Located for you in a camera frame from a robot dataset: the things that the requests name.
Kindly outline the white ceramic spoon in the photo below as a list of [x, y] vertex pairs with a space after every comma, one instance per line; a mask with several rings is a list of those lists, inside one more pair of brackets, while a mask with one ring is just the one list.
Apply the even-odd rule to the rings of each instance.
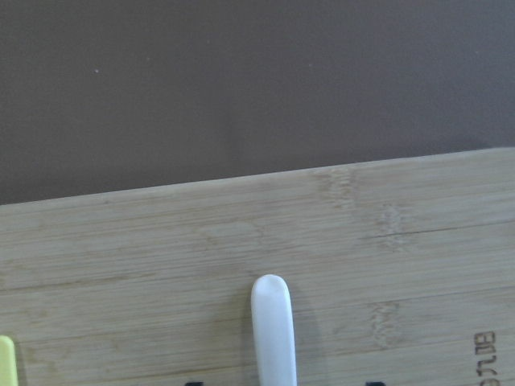
[[296, 385], [295, 329], [284, 279], [266, 274], [251, 291], [254, 348], [260, 385]]

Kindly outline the yellow plastic knife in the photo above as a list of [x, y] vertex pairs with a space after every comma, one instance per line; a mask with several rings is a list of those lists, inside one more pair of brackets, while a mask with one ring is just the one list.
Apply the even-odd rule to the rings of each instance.
[[13, 340], [5, 335], [0, 336], [0, 385], [19, 385], [15, 345]]

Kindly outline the wooden cutting board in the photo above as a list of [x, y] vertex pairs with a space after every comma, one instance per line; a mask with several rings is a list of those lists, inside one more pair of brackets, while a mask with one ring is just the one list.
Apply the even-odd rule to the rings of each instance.
[[255, 385], [268, 273], [301, 385], [513, 384], [513, 149], [1, 208], [22, 385]]

